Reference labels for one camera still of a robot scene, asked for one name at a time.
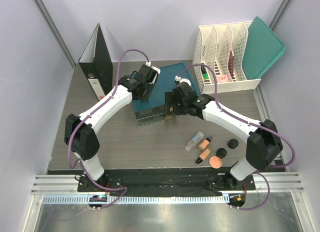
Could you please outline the clear makeup remover bottle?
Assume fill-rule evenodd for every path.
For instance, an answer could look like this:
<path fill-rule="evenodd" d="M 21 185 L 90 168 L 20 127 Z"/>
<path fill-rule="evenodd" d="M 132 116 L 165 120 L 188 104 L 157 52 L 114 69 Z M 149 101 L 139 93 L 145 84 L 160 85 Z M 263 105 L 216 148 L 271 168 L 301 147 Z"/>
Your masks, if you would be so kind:
<path fill-rule="evenodd" d="M 204 133 L 199 131 L 197 132 L 186 144 L 185 150 L 189 152 L 192 150 L 196 145 L 199 144 L 199 142 L 204 138 Z"/>

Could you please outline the teal makeup drawer organizer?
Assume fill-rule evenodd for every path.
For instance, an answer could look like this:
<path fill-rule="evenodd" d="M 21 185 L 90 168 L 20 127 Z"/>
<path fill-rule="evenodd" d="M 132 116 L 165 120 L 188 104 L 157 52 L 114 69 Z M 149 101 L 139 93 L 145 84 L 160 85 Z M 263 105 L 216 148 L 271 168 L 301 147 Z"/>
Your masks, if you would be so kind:
<path fill-rule="evenodd" d="M 160 69 L 160 75 L 147 102 L 133 101 L 133 108 L 138 126 L 146 126 L 166 120 L 165 93 L 175 86 L 175 76 L 187 65 L 177 63 Z"/>

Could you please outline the beige foundation bottle black cap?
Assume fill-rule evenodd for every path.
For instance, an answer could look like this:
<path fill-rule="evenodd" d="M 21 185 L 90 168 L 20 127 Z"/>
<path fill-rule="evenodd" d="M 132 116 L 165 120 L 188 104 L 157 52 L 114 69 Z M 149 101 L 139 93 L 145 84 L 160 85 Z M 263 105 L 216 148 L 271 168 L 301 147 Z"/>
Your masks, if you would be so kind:
<path fill-rule="evenodd" d="M 196 164 L 200 164 L 203 160 L 205 160 L 207 158 L 207 156 L 211 153 L 210 149 L 205 149 L 200 155 L 199 157 L 196 159 L 195 163 Z"/>

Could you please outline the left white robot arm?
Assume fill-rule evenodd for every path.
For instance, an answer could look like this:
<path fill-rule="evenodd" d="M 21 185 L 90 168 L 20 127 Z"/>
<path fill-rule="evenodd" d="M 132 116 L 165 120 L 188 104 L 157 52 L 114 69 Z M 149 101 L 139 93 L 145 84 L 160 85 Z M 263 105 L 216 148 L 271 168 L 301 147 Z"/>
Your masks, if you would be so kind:
<path fill-rule="evenodd" d="M 133 101 L 147 101 L 157 82 L 161 70 L 150 62 L 139 71 L 121 77 L 110 93 L 93 107 L 76 116 L 70 114 L 65 121 L 64 142 L 68 146 L 68 158 L 74 153 L 85 173 L 90 177 L 89 186 L 100 192 L 107 184 L 103 177 L 98 151 L 97 137 L 102 126 L 120 109 Z"/>

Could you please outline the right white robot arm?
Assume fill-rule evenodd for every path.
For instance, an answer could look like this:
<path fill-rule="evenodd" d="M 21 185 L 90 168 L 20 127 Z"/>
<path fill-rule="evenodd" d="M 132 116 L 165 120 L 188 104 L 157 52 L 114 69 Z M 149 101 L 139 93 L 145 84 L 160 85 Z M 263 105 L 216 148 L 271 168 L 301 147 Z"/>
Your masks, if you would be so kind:
<path fill-rule="evenodd" d="M 225 174 L 225 183 L 231 190 L 242 186 L 244 179 L 255 171 L 265 170 L 283 150 L 273 121 L 260 122 L 228 110 L 210 95 L 197 95 L 186 82 L 176 84 L 171 92 L 165 93 L 165 111 L 213 122 L 246 143 L 245 156 Z"/>

